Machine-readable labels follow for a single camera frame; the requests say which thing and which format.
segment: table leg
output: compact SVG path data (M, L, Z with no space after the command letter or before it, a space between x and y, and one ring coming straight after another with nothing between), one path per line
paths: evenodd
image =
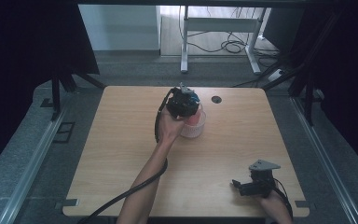
M261 73L260 68L257 64L257 60L255 59L254 56L254 50L255 50L255 41L257 40L258 34L260 33L260 28L263 23L265 14L266 14L266 8L264 7L260 16L257 18L257 23L255 24L255 29L252 34L251 42L249 43L248 46L245 47L246 54L248 55L249 61L251 63L255 75L260 75Z
M187 24L188 24L188 6L185 6L185 17L183 24L183 44L182 44L182 60L180 65L180 71L182 73L187 72Z

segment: wall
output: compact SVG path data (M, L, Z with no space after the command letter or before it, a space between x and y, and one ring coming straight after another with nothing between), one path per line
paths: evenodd
M159 49L159 6L79 5L93 50Z

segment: hand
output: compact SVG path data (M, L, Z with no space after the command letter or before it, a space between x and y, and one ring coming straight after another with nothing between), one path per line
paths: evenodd
M158 124L159 140L173 143L185 126L185 121L184 118L174 119L165 106L161 111Z
M260 203L267 215L279 224L293 223L283 199L275 190L272 190L267 198L260 195L254 196L254 198Z

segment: black cable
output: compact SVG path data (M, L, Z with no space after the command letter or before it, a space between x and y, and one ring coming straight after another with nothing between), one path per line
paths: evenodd
M172 91L173 91L173 89L170 89L168 91L167 95L164 97L164 100L161 103L161 106L158 108L158 113L156 115L156 122L155 122L155 138L156 138L156 142L158 142L158 140L159 140L158 123L159 123L159 119L161 117L161 111L164 108L164 106L166 105L167 99L170 96L170 94L172 93ZM139 185L127 190L126 192L118 195L116 198L112 199L108 203L106 203L103 206L101 206L100 208L98 208L95 212L93 212L88 217L80 219L77 223L78 224L86 224L86 223L90 222L93 218L97 217L99 214L101 214L101 212L103 212L106 208L112 206L114 203L120 201L123 198L127 198L128 196L132 195L136 191L138 191L138 190L144 188L145 186L153 183L162 174L164 174L164 172L167 170L167 167L168 167L168 160L165 159L163 167L155 175L153 175L150 178L146 179L146 181L142 182L141 184L139 184Z
M168 99L168 97L170 96L170 94L173 92L173 89L174 89L174 88L172 88L172 89L170 89L170 90L168 91L167 95L164 97L164 100L162 100L162 103L161 103L161 105L159 106L158 112L157 112L157 114L156 114L156 121L155 121L155 138L156 138L156 142L159 141L158 123L159 123L159 118L161 117L161 111L162 111L162 109L164 109L164 106L165 106L165 104L166 104L166 102L167 102L167 99Z
M116 198L112 199L111 201L109 201L108 203L104 204L103 206L101 206L100 208L98 208L95 212L93 212L91 215L89 215L89 217L85 218L85 219L80 219L79 222L77 222L78 224L86 224L88 223L90 220L92 220L94 217L98 216L102 211L104 211L106 208L112 206L112 204L120 201L123 198L126 198L130 195L132 195L133 193L135 193L136 191L144 188L145 186L153 183L156 179L158 179L162 174L164 174L164 172L167 170L168 167L168 160L166 159L164 162L164 166L161 168L160 171L158 171L158 173L156 173L155 175L153 175L152 177L146 179L146 181L144 181L143 183L133 187L132 189L127 190L126 192L118 195Z

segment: forearm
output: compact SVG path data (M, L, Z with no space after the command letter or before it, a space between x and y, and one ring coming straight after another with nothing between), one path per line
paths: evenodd
M131 187L135 187L143 183L146 179L161 170L172 143L173 141L160 141L156 145L153 154L150 156L149 160L146 162L144 168L138 174ZM146 223L156 196L158 182L159 178L126 198L123 207L121 208L120 215L118 216L118 224Z

